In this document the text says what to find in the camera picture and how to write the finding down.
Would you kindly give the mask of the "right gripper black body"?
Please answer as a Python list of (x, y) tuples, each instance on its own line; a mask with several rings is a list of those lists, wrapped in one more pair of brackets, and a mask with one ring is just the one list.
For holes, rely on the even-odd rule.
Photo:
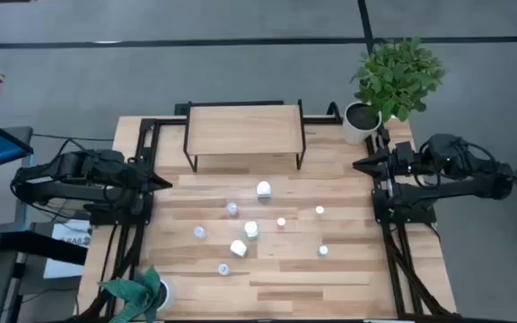
[(412, 165), (415, 164), (416, 161), (407, 167), (400, 167), (396, 163), (396, 157), (393, 153), (394, 149), (389, 150), (389, 151), (390, 151), (390, 157), (387, 161), (384, 162), (384, 165), (388, 167), (390, 177), (388, 179), (384, 179), (384, 180), (394, 179), (396, 176), (406, 176), (406, 177), (410, 176), (413, 173)]

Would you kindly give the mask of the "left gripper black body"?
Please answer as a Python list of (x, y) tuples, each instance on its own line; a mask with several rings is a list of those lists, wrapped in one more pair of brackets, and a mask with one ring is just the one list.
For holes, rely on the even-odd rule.
[(123, 199), (128, 199), (135, 194), (151, 195), (152, 172), (149, 164), (142, 160), (127, 160), (125, 183), (123, 186)]

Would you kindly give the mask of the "large white plant pot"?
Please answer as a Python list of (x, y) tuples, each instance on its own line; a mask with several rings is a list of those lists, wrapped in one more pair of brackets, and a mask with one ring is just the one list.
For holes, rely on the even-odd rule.
[(343, 117), (343, 132), (348, 144), (360, 144), (382, 124), (381, 113), (361, 101), (350, 103)]

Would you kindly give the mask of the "green leafy plant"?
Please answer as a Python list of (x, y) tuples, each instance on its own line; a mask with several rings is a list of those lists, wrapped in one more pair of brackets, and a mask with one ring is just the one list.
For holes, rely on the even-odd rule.
[(387, 40), (361, 55), (362, 65), (352, 79), (355, 97), (384, 121), (406, 121), (413, 112), (426, 110), (425, 97), (442, 85), (446, 70), (421, 39)]

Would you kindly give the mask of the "white paper sheet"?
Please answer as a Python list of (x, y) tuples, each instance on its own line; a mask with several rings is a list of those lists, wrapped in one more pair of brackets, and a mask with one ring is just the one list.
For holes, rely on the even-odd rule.
[[(56, 223), (53, 227), (51, 237), (56, 240), (62, 240), (88, 249), (91, 243), (91, 234), (89, 230), (90, 224), (88, 221), (69, 220), (64, 224)], [(44, 268), (43, 278), (56, 279), (77, 277), (82, 274), (83, 265), (76, 265), (48, 258)]]

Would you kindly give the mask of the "small white plant pot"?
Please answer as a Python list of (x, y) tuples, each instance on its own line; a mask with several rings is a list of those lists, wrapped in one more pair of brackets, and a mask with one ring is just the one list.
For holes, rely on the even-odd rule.
[(170, 283), (165, 279), (161, 279), (160, 282), (160, 291), (162, 292), (163, 297), (161, 303), (159, 304), (159, 307), (157, 308), (157, 311), (164, 311), (167, 310), (173, 304), (176, 293), (173, 283)]

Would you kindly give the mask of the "black flat bar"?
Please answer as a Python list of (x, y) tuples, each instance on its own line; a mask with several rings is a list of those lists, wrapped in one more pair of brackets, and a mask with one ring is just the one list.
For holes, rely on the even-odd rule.
[(87, 256), (87, 249), (84, 247), (34, 231), (1, 233), (0, 250), (17, 251), (81, 266)]

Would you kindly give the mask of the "black metal table frame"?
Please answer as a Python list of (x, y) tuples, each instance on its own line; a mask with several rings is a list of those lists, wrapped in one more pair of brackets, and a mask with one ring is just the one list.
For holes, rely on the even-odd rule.
[[(173, 304), (156, 313), (164, 323), (455, 320), (431, 225), (377, 222), (372, 192), (386, 186), (352, 166), (379, 142), (348, 144), (335, 110), (303, 120), (300, 169), (293, 154), (252, 154), (200, 156), (194, 172), (183, 152), (186, 115), (121, 118), (114, 149), (148, 161), (172, 188), (153, 193), (147, 224), (94, 226), (78, 292), (82, 319), (123, 310), (101, 282), (131, 280), (153, 266), (175, 287)], [(257, 197), (260, 181), (271, 185), (271, 198)], [(249, 221), (258, 224), (253, 240), (244, 231)], [(205, 239), (195, 237), (197, 226)], [(234, 240), (247, 245), (245, 258), (230, 251)], [(324, 258), (321, 245), (329, 248)], [(221, 264), (229, 275), (217, 272)]]

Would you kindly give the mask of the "wooden shelf black metal frame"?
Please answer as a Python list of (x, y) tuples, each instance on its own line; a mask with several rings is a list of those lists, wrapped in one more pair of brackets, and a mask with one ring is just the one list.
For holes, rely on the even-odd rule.
[(188, 102), (183, 152), (194, 172), (200, 156), (252, 154), (293, 154), (300, 169), (306, 152), (302, 102)]

